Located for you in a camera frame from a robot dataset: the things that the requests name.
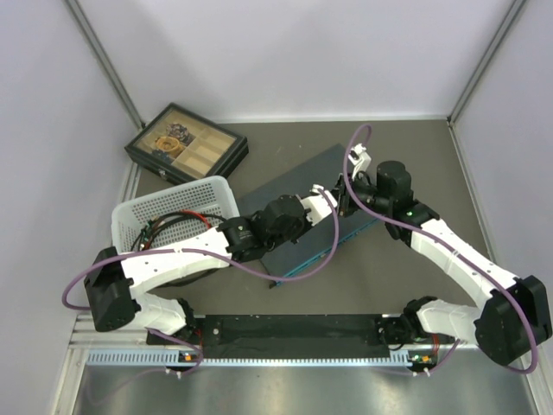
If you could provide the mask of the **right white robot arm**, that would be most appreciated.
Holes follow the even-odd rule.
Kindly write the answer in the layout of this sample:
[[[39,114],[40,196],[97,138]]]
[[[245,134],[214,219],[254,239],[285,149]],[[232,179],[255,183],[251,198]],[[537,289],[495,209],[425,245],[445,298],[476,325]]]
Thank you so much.
[[[456,235],[440,215],[415,198],[411,175],[403,163],[382,162],[376,180],[342,163],[340,209],[361,209],[385,223],[393,239],[401,240],[452,278],[474,301],[467,307],[425,297],[408,308],[405,335],[423,342],[444,334],[475,344],[504,367],[525,354],[531,357],[524,374],[537,368],[537,347],[552,336],[547,290],[530,275],[521,278],[494,264]]]

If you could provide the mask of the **dark blue network switch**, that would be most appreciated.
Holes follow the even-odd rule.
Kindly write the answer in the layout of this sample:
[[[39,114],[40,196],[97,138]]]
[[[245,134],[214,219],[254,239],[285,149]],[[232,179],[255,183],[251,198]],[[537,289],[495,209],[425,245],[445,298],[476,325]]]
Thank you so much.
[[[283,195],[310,196],[314,185],[326,191],[333,189],[342,173],[345,148],[336,144],[307,162],[294,167],[247,195],[238,198],[238,210],[242,215],[253,214]],[[266,253],[260,262],[266,271],[276,277],[292,278],[304,273],[311,265],[326,256],[334,242],[334,221],[326,201],[319,195],[307,205],[310,216],[318,223],[307,231],[297,243],[286,242],[274,251]],[[376,219],[363,211],[339,218],[339,242],[342,244],[376,223]]]

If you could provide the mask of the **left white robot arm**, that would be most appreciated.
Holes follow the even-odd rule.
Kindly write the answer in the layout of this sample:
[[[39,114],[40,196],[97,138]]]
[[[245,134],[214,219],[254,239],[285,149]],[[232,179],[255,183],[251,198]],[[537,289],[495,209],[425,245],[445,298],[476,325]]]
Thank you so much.
[[[296,243],[335,215],[336,207],[327,191],[303,199],[284,195],[252,215],[225,220],[162,248],[122,255],[105,249],[84,277],[94,328],[103,333],[135,324],[188,342],[196,330],[193,311],[185,301],[160,298],[152,290],[196,272],[258,260],[282,244]]]

